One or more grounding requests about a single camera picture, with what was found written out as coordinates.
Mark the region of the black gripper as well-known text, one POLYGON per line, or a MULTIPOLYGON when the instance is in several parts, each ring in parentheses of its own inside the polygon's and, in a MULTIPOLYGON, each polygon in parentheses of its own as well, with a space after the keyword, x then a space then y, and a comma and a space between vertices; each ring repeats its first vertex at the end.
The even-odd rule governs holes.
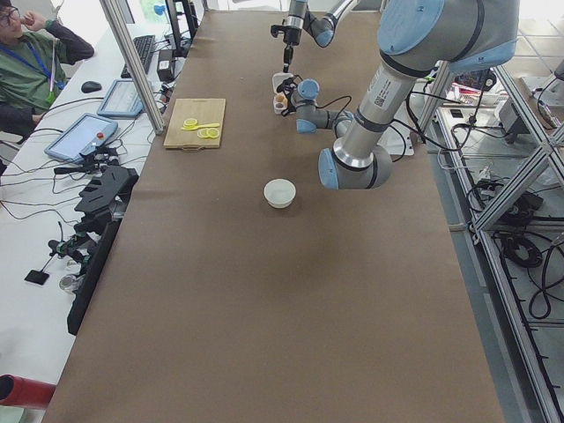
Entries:
POLYGON ((293 60, 293 44, 287 43, 284 49, 284 65, 283 65, 283 72, 289 72, 290 63, 293 60))
POLYGON ((281 92, 286 98, 286 110, 295 110, 295 104, 293 102, 293 93, 296 90, 297 85, 295 83, 283 84, 281 92))

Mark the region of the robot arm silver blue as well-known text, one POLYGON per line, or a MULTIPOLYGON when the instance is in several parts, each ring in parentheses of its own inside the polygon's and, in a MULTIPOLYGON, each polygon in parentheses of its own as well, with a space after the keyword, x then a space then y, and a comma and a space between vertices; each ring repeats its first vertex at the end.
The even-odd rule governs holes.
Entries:
POLYGON ((300 44, 303 32, 308 33, 315 44, 328 47, 335 35, 340 19, 343 19, 359 1, 337 1, 321 18, 317 18, 309 9, 308 1, 291 1, 286 18, 281 25, 271 26, 271 36, 280 34, 285 43, 283 54, 283 72, 288 73, 293 60, 293 50, 300 44))
POLYGON ((439 61, 455 73, 487 70, 516 49, 517 1, 392 1, 377 33, 381 63, 354 113, 323 111, 318 83, 286 79, 276 90, 296 114, 297 131, 334 130, 320 152, 318 174, 327 189, 373 189, 390 176, 392 160, 378 142, 417 79, 439 61))

